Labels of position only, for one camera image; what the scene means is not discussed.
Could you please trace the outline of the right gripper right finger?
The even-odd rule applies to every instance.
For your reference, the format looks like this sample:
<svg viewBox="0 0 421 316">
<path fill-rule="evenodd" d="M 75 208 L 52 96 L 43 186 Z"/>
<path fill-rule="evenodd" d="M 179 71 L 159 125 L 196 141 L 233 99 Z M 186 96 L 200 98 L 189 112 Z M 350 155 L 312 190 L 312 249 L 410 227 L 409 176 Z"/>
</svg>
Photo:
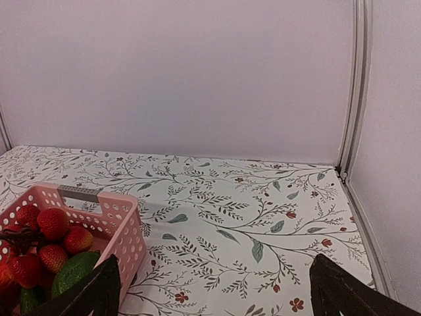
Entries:
<svg viewBox="0 0 421 316">
<path fill-rule="evenodd" d="M 369 288 L 325 255 L 314 258 L 309 276 L 314 315 L 420 316 L 419 312 Z"/>
</svg>

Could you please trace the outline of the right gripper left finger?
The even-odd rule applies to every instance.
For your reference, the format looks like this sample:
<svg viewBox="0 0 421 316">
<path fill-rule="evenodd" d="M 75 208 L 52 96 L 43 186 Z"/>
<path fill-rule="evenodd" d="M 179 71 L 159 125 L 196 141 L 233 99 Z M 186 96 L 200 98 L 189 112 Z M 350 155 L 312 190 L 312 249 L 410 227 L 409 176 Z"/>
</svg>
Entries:
<svg viewBox="0 0 421 316">
<path fill-rule="evenodd" d="M 117 315 L 120 305 L 118 258 L 112 254 L 66 292 L 35 308 L 32 315 Z"/>
</svg>

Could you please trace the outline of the green fake cucumber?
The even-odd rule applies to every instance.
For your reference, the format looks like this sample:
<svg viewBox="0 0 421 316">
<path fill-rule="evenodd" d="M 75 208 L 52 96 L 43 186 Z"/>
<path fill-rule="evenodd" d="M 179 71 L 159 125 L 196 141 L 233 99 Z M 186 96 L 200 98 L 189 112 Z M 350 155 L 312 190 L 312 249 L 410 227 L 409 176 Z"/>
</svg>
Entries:
<svg viewBox="0 0 421 316">
<path fill-rule="evenodd" d="M 23 288 L 20 293 L 20 314 L 27 315 L 47 301 L 47 293 L 42 286 Z"/>
</svg>

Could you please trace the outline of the red fake strawberries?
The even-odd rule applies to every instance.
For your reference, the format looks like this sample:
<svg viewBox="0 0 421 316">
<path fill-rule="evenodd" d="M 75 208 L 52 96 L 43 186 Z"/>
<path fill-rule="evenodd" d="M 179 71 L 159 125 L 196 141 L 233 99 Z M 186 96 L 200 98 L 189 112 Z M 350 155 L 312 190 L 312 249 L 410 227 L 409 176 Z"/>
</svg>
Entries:
<svg viewBox="0 0 421 316">
<path fill-rule="evenodd" d="M 14 222 L 1 231 L 9 258 L 6 268 L 24 289 L 40 285 L 46 275 L 57 275 L 73 256 L 88 251 L 93 234 L 57 207 L 40 209 L 27 204 L 16 210 Z"/>
</svg>

